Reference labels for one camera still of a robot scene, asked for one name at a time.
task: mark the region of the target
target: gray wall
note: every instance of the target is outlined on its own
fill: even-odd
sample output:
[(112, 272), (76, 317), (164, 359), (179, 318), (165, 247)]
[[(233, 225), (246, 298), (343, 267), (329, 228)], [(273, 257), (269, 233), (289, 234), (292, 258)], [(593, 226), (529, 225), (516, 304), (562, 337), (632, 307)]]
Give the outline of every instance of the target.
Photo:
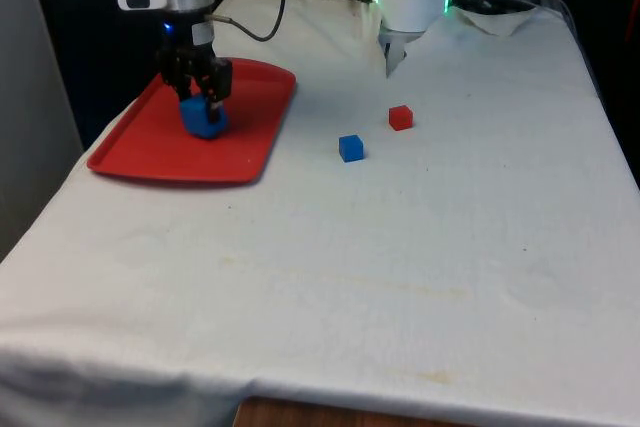
[(38, 0), (0, 0), (0, 260), (81, 153)]

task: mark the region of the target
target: white cloth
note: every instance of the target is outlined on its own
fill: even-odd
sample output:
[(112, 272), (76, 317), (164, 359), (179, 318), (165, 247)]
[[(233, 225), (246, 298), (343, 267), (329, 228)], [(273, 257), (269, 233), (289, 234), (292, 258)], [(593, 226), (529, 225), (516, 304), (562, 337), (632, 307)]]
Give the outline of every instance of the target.
[[(221, 13), (267, 31), (277, 3)], [(251, 395), (640, 425), (640, 196), (566, 26), (443, 18), (387, 80), (358, 12), (289, 0), (268, 44), (217, 26), (298, 76), (259, 183), (77, 166), (0, 267), (0, 425), (225, 425)]]

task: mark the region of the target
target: dark background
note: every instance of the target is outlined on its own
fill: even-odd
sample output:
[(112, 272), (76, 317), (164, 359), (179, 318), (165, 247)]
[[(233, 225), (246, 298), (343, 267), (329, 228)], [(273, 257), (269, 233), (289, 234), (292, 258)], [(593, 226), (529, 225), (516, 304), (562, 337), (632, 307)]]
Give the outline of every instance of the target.
[[(41, 0), (85, 146), (157, 72), (158, 22), (123, 13), (116, 0)], [(600, 86), (607, 114), (640, 181), (638, 26), (625, 42), (633, 0), (565, 0)]]

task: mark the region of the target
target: red cube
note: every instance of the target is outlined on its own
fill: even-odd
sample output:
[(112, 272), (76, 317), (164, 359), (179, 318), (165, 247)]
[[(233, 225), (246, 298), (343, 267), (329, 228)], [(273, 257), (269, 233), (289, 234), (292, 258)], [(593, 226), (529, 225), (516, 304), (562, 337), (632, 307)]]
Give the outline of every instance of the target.
[(406, 105), (389, 109), (389, 125), (393, 130), (406, 130), (413, 127), (413, 111)]

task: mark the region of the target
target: small blue cube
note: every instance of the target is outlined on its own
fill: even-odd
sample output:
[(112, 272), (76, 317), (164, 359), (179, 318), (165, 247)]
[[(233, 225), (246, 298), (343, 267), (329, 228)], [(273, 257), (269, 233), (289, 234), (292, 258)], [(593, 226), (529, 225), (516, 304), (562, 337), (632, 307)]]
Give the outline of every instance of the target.
[(187, 132), (201, 139), (213, 139), (229, 125), (224, 107), (220, 107), (220, 118), (217, 122), (209, 120), (207, 101), (202, 95), (196, 95), (180, 102), (180, 115)]
[(340, 156), (345, 162), (356, 162), (364, 159), (364, 144), (357, 135), (340, 137), (339, 150)]

